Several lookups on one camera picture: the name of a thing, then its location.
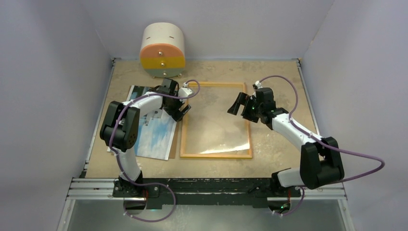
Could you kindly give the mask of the glossy building photo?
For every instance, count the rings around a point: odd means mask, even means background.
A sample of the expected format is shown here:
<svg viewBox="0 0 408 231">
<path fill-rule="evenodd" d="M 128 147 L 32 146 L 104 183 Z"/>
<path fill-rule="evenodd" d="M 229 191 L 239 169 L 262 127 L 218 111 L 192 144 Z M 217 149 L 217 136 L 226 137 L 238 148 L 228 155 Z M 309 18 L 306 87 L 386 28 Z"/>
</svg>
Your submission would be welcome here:
<svg viewBox="0 0 408 231">
<path fill-rule="evenodd" d="M 117 117 L 123 108 L 132 100 L 142 96 L 144 93 L 150 91 L 148 87 L 132 86 L 131 92 L 125 102 L 112 101 L 106 112 L 103 124 L 100 130 L 100 138 L 109 145 L 111 133 L 114 129 Z M 127 113 L 124 113 L 118 128 L 115 132 L 112 147 L 117 148 L 120 144 L 120 139 L 127 136 L 130 140 L 126 142 L 125 146 L 128 148 L 123 153 L 127 157 L 146 157 L 159 160 L 168 160 L 173 134 L 176 127 L 176 121 L 162 109 L 155 108 L 152 110 L 143 109 L 144 115 L 139 116 L 139 120 L 133 117 L 135 113 L 130 113 L 128 123 L 131 128 L 131 133 L 126 133 Z"/>
</svg>

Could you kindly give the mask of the yellow picture frame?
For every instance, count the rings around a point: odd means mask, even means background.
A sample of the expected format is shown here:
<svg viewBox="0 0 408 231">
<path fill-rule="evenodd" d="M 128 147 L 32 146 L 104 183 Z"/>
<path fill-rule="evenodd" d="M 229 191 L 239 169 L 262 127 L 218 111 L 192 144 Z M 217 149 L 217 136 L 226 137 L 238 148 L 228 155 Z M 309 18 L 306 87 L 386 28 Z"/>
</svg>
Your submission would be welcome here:
<svg viewBox="0 0 408 231">
<path fill-rule="evenodd" d="M 181 158 L 251 159 L 249 122 L 228 114 L 243 82 L 201 82 L 189 87 L 199 93 L 187 100 L 191 106 L 181 126 Z"/>
</svg>

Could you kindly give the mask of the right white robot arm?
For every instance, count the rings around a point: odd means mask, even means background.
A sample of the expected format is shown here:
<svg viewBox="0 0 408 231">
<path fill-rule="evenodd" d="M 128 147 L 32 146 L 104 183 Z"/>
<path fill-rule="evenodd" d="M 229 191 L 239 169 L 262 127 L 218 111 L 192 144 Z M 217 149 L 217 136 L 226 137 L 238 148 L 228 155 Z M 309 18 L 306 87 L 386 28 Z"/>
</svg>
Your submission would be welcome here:
<svg viewBox="0 0 408 231">
<path fill-rule="evenodd" d="M 300 151 L 299 168 L 271 175 L 270 189 L 274 195 L 281 196 L 292 186 L 315 189 L 343 180 L 344 167 L 336 139 L 317 135 L 290 118 L 286 109 L 276 106 L 271 88 L 258 88 L 253 95 L 240 92 L 227 112 L 236 115 L 240 106 L 243 119 L 260 121 Z"/>
</svg>

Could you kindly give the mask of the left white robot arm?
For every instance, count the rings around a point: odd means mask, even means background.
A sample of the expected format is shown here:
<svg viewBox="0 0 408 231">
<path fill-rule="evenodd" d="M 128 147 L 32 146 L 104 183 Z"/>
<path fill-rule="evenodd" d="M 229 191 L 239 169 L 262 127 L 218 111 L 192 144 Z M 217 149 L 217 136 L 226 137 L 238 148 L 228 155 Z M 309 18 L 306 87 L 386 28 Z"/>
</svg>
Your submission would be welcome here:
<svg viewBox="0 0 408 231">
<path fill-rule="evenodd" d="M 161 85 L 133 100 L 109 103 L 100 138 L 113 152 L 120 170 L 118 181 L 130 196 L 141 195 L 143 187 L 148 185 L 143 183 L 142 171 L 131 153 L 138 138 L 140 118 L 163 109 L 179 122 L 191 108 L 186 101 L 198 93 L 189 88 L 189 83 L 179 85 L 175 80 L 164 78 Z"/>
</svg>

